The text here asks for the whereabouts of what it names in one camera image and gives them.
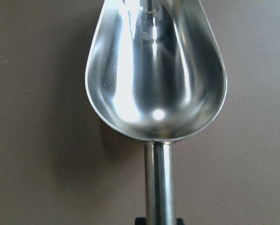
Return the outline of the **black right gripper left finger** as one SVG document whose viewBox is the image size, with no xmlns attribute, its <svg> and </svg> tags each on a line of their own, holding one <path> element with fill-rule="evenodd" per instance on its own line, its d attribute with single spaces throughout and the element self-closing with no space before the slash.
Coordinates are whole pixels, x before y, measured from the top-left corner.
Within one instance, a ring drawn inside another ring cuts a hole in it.
<svg viewBox="0 0 280 225">
<path fill-rule="evenodd" d="M 135 218 L 134 224 L 135 225 L 146 225 L 147 224 L 146 218 L 145 217 L 137 217 L 137 218 Z"/>
</svg>

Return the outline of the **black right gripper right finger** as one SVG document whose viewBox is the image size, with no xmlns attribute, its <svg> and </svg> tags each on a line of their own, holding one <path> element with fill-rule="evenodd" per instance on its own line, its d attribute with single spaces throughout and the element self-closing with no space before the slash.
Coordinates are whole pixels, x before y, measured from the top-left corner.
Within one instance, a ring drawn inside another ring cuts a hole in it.
<svg viewBox="0 0 280 225">
<path fill-rule="evenodd" d="M 177 218 L 176 219 L 176 225 L 184 225 L 184 221 L 182 218 Z"/>
</svg>

